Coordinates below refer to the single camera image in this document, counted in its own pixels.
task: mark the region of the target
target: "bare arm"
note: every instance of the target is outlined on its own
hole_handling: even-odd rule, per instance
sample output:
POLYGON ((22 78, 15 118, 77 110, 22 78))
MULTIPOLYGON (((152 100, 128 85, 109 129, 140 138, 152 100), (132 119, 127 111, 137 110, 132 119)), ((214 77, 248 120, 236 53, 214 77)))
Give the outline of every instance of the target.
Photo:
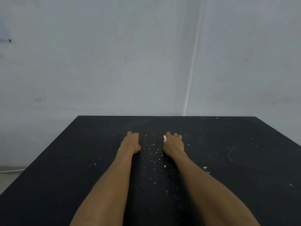
POLYGON ((259 226, 251 211, 223 184, 193 163, 182 136, 167 132, 164 152, 177 164, 188 192, 206 226, 259 226))
POLYGON ((128 132, 109 169, 96 182, 75 213, 71 226, 122 225, 133 154, 139 133, 128 132))

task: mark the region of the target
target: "black tabletop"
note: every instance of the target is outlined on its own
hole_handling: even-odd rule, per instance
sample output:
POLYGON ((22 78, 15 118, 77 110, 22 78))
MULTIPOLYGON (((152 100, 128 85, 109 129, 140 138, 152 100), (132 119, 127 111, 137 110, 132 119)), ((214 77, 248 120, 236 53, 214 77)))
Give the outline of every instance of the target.
POLYGON ((255 117, 79 116, 0 195, 0 225, 68 225, 127 131, 140 133, 124 225, 200 225, 166 131, 263 225, 301 225, 301 147, 255 117))

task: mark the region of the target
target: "table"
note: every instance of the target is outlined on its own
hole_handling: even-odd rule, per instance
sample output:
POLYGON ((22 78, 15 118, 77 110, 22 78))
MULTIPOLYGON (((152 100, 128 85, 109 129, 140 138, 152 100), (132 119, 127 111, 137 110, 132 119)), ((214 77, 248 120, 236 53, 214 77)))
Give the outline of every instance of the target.
POLYGON ((263 225, 301 225, 301 147, 255 117, 78 116, 0 195, 1 225, 69 225, 127 131, 140 133, 124 225, 201 225, 166 131, 263 225))

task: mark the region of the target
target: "person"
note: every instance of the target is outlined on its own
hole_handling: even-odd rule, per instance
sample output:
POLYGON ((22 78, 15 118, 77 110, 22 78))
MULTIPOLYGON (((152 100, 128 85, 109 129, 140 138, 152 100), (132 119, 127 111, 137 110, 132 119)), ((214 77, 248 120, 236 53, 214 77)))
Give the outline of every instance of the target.
MULTIPOLYGON (((176 163, 188 193, 206 226, 258 226, 251 211, 223 184, 194 164, 182 136, 166 133, 164 152, 176 163)), ((122 225, 132 157, 141 150, 139 133, 128 132, 109 169, 75 213, 71 226, 122 225)))

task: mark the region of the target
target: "white wall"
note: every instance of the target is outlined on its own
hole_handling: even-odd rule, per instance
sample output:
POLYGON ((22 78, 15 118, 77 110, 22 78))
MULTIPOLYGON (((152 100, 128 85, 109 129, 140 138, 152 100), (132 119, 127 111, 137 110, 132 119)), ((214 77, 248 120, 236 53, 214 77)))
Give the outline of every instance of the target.
POLYGON ((30 164, 77 115, 181 115, 199 3, 0 0, 0 165, 30 164))
POLYGON ((187 115, 257 116, 301 144, 301 0, 207 0, 187 115))

